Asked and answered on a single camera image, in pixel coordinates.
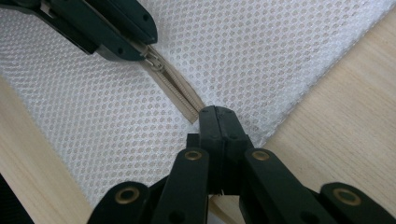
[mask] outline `metal rivet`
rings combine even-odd
[[[139,198],[139,189],[135,187],[126,187],[120,189],[116,194],[116,202],[119,204],[127,204],[136,201]]]
[[[332,194],[341,203],[345,203],[351,206],[357,206],[361,204],[361,198],[349,189],[334,189],[332,191]]]
[[[188,151],[186,154],[184,154],[187,160],[189,161],[197,161],[201,159],[202,154],[199,151]]]
[[[251,155],[259,161],[266,161],[270,159],[270,155],[263,151],[254,151]]]

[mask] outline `dotted pattern fabric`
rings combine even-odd
[[[207,105],[236,112],[260,147],[394,0],[140,1],[154,46]],[[91,205],[124,180],[169,173],[191,125],[138,63],[87,56],[35,17],[0,9],[0,74]]]
[[[155,48],[207,105],[231,108],[261,147],[394,0],[141,0]]]
[[[0,74],[92,206],[169,174],[191,124],[139,63],[86,55],[36,17],[0,9]]]

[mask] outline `metal clip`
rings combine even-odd
[[[164,70],[163,63],[160,61],[159,57],[150,51],[146,54],[145,62],[149,64],[151,70],[154,72],[161,73]]]

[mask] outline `wood grain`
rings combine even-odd
[[[396,216],[396,9],[309,92],[280,125],[271,149],[307,187],[361,189]],[[237,200],[211,199],[234,217]]]
[[[86,223],[81,190],[0,77],[0,173],[35,223]]]

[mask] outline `white fabric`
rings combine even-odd
[[[92,206],[169,174],[191,124],[139,63],[89,56],[36,17],[0,10],[0,74]]]
[[[394,0],[140,1],[154,47],[207,105],[234,110],[260,147]],[[0,74],[91,205],[169,173],[191,125],[138,63],[87,56],[32,16],[0,9]]]
[[[207,105],[236,112],[261,147],[395,0],[142,0],[155,48]]]

